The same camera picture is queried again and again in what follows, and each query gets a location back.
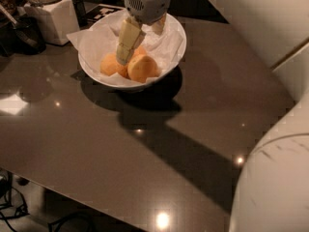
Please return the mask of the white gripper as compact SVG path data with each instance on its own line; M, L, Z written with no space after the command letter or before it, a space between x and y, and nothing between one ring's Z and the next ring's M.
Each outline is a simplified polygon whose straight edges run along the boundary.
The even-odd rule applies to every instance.
M153 32L157 35L163 33L165 13L170 2L171 0L125 0L130 16L122 22L118 39L116 59L121 65L129 62L135 49L145 39L146 33L142 30L142 24L152 25Z

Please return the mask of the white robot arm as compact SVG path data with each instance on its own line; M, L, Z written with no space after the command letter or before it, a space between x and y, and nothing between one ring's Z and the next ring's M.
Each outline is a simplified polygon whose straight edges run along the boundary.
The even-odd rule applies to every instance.
M267 149L285 137L308 134L308 110L291 122L285 116L308 88L308 67L288 66L308 45L309 0L172 0L191 41L185 64L140 93L117 95L120 123L127 132L203 194L187 209L164 191L150 189L154 204L139 200L125 232L153 232L154 218L168 215L171 232L218 232L216 210L239 216L232 204L241 177L218 149L237 152L253 130Z

